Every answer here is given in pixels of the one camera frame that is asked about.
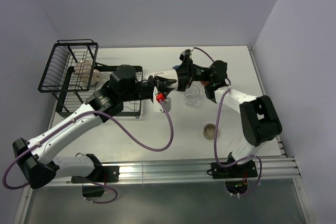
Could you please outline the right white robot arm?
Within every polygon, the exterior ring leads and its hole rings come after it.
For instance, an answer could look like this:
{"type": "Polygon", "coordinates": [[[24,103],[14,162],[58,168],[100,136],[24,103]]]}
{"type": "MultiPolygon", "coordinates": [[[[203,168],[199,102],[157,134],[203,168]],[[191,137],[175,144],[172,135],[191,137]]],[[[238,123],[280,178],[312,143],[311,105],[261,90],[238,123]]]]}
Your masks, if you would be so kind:
{"type": "Polygon", "coordinates": [[[218,104],[213,143],[217,162],[217,132],[222,107],[225,105],[239,113],[244,137],[239,146],[229,154],[229,163],[219,166],[227,168],[228,173],[234,177],[240,176],[245,171],[245,163],[256,158],[259,149],[282,132],[282,125],[271,98],[267,95],[256,97],[232,89],[226,62],[216,60],[209,67],[200,67],[193,63],[190,50],[181,53],[180,61],[181,64],[176,69],[178,91],[186,90],[194,81],[206,82],[206,97],[218,104]]]}

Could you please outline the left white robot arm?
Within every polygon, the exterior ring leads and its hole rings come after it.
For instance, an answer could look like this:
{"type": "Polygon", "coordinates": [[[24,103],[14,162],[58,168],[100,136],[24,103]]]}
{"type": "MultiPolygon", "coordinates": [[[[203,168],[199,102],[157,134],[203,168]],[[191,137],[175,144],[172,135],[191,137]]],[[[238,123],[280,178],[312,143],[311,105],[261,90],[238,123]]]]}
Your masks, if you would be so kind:
{"type": "Polygon", "coordinates": [[[27,184],[38,189],[59,177],[98,181],[103,166],[95,155],[60,157],[59,152],[91,129],[113,121],[123,111],[124,102],[151,100],[158,112],[168,113],[168,94],[177,90],[179,83],[175,69],[156,72],[138,81],[133,66],[118,66],[102,88],[71,116],[29,141],[19,138],[13,143],[15,163],[27,184]]]}

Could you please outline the brown ceramic teacup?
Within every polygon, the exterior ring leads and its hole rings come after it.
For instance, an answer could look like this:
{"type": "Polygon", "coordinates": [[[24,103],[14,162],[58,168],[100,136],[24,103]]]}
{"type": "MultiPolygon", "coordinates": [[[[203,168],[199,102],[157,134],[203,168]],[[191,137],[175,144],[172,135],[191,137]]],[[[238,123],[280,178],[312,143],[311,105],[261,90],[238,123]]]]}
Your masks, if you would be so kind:
{"type": "Polygon", "coordinates": [[[206,86],[206,85],[209,84],[209,82],[208,82],[208,81],[201,81],[201,84],[202,84],[203,86],[206,86]]]}

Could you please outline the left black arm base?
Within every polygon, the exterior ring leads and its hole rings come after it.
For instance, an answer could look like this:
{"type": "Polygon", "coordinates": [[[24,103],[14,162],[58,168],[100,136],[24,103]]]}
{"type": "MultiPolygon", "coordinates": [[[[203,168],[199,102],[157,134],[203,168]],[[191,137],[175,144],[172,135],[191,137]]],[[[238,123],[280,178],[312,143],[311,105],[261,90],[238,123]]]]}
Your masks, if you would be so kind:
{"type": "Polygon", "coordinates": [[[97,172],[88,177],[72,176],[72,184],[82,184],[82,195],[85,200],[95,204],[107,204],[118,197],[118,192],[111,188],[109,183],[116,183],[119,180],[120,167],[117,165],[102,166],[97,172]],[[113,193],[114,196],[107,201],[97,201],[104,193],[113,193]]]}

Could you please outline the white ceramic mug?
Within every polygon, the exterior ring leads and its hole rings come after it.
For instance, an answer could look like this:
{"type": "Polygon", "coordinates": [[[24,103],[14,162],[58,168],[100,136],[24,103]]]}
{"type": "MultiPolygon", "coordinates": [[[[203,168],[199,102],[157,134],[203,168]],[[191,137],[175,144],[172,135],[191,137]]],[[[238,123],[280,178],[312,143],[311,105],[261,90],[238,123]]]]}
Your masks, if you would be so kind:
{"type": "Polygon", "coordinates": [[[169,79],[169,80],[175,80],[175,82],[169,86],[167,86],[169,89],[173,89],[173,91],[176,91],[178,89],[178,76],[177,76],[177,72],[175,69],[171,68],[171,69],[167,69],[167,70],[159,70],[159,71],[154,71],[154,72],[150,72],[147,73],[145,75],[145,79],[149,80],[149,76],[157,76],[157,77],[161,77],[161,78],[165,78],[165,79],[169,79]]]}

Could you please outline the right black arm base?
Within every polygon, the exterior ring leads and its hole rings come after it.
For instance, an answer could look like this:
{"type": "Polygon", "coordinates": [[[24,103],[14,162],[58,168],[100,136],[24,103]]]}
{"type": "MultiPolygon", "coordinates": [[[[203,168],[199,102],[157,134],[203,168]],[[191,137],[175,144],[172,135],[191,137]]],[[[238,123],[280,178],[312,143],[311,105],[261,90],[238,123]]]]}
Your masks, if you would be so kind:
{"type": "Polygon", "coordinates": [[[216,162],[211,163],[211,168],[207,170],[207,175],[213,179],[238,179],[237,182],[226,182],[226,188],[232,193],[245,193],[248,189],[248,179],[257,178],[258,172],[254,161],[248,161],[242,165],[234,165],[223,168],[216,162]]]}

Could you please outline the pink glazed mug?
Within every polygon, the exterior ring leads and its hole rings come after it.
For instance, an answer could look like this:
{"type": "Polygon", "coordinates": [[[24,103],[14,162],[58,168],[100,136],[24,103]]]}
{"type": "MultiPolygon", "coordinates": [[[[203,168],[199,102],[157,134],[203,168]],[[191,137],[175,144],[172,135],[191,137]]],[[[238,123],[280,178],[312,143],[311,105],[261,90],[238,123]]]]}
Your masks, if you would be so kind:
{"type": "Polygon", "coordinates": [[[92,62],[82,60],[75,64],[74,71],[80,79],[81,86],[92,87],[96,84],[100,84],[102,81],[102,74],[99,70],[92,70],[92,62]]]}

